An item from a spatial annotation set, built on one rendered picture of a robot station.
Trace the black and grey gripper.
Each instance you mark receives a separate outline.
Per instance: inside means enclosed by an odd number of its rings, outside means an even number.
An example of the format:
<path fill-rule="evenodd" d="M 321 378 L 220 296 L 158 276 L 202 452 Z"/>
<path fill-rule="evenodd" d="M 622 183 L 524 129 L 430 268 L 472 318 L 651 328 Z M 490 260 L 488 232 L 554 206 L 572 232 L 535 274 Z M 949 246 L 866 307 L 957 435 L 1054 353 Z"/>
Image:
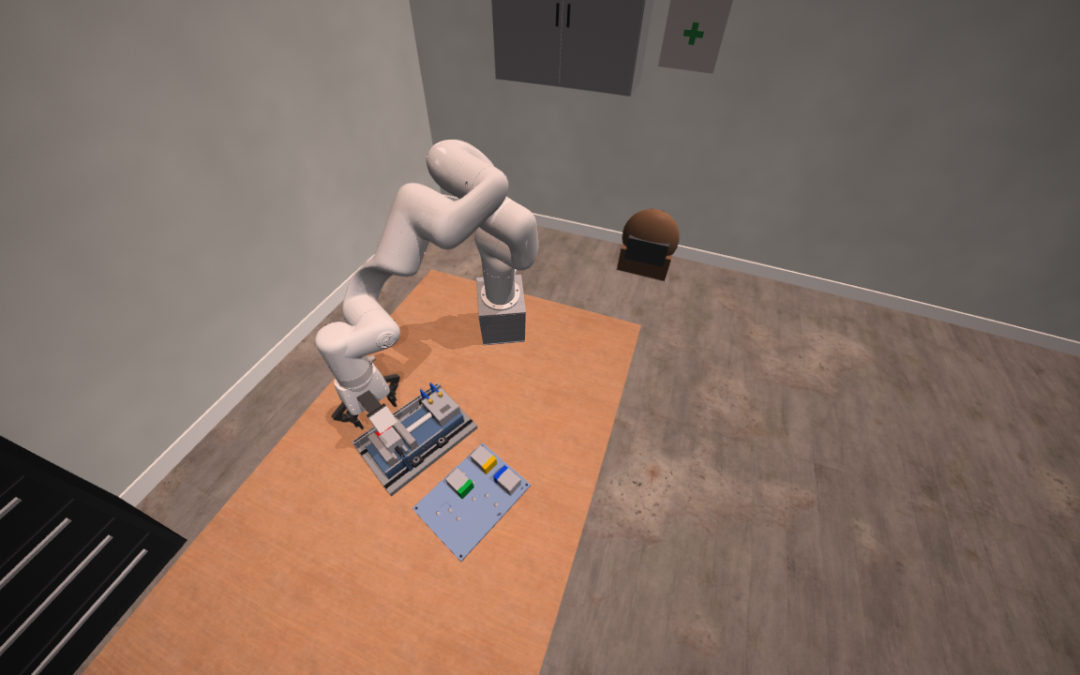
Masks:
<path fill-rule="evenodd" d="M 339 399 L 341 399 L 342 402 L 341 405 L 339 405 L 337 409 L 333 413 L 334 420 L 341 420 L 341 422 L 352 422 L 356 428 L 357 427 L 364 428 L 363 424 L 361 424 L 360 420 L 357 419 L 357 414 L 361 411 L 365 411 L 366 409 L 364 409 L 363 403 L 360 403 L 357 397 L 359 395 L 363 395 L 364 393 L 366 393 L 366 390 L 372 390 L 372 395 L 374 395 L 374 397 L 376 397 L 378 401 L 387 397 L 387 400 L 393 403 L 394 407 L 397 406 L 395 402 L 396 400 L 395 392 L 396 388 L 399 388 L 399 379 L 401 379 L 401 377 L 399 377 L 397 373 L 393 373 L 393 375 L 383 376 L 381 372 L 379 372 L 376 368 L 376 365 L 372 363 L 372 366 L 373 366 L 372 379 L 368 379 L 368 381 L 365 382 L 364 384 L 360 384 L 360 387 L 354 387 L 354 388 L 341 387 L 341 384 L 339 384 L 338 381 L 336 381 L 335 379 L 334 384 L 336 387 L 336 393 L 338 394 Z M 391 382 L 389 384 L 390 388 L 387 387 L 387 382 Z M 346 411 L 346 409 L 348 411 Z"/>

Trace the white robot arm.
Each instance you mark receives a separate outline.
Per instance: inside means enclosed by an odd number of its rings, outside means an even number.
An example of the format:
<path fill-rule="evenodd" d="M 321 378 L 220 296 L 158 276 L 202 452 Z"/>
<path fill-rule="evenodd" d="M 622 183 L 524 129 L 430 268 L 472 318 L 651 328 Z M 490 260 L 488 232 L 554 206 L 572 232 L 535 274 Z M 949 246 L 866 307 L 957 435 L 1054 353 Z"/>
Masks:
<path fill-rule="evenodd" d="M 518 302 L 516 270 L 528 269 L 537 257 L 532 211 L 507 198 L 504 172 L 494 167 L 483 151 L 468 141 L 436 141 L 426 166 L 438 187 L 459 200 L 453 202 L 415 183 L 399 189 L 376 255 L 349 281 L 342 305 L 347 323 L 329 323 L 316 335 L 318 351 L 341 387 L 360 387 L 372 379 L 376 357 L 366 355 L 399 341 L 401 329 L 378 303 L 379 293 L 391 276 L 387 273 L 417 273 L 429 242 L 451 249 L 475 231 L 486 285 L 481 298 L 491 310 L 509 310 Z"/>

